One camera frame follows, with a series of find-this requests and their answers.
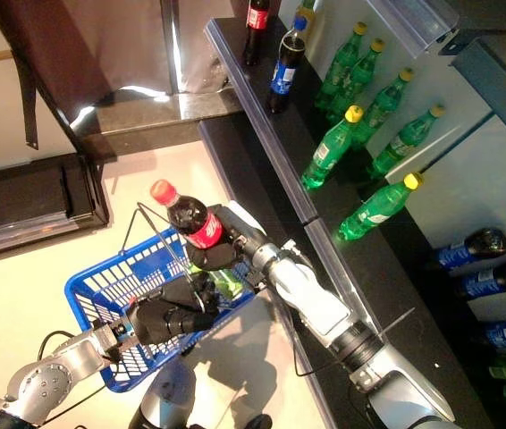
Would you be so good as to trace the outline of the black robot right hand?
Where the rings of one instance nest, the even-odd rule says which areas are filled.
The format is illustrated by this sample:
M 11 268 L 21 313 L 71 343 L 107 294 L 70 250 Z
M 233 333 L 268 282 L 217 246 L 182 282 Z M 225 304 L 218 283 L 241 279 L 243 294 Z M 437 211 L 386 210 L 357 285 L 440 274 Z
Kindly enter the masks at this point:
M 236 200 L 208 209 L 221 222 L 221 239 L 206 249 L 196 248 L 189 242 L 186 244 L 190 262 L 201 270 L 213 272 L 232 268 L 242 260 L 251 261 L 255 252 L 268 242 L 260 223 Z

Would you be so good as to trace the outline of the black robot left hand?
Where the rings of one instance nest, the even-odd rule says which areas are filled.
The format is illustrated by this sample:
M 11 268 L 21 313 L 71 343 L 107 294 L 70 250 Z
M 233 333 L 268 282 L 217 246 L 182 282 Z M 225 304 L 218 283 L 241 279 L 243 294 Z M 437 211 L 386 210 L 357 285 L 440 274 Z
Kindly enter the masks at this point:
M 207 331 L 219 315 L 215 283 L 209 273 L 193 273 L 164 283 L 133 300 L 126 311 L 133 331 L 143 345 Z

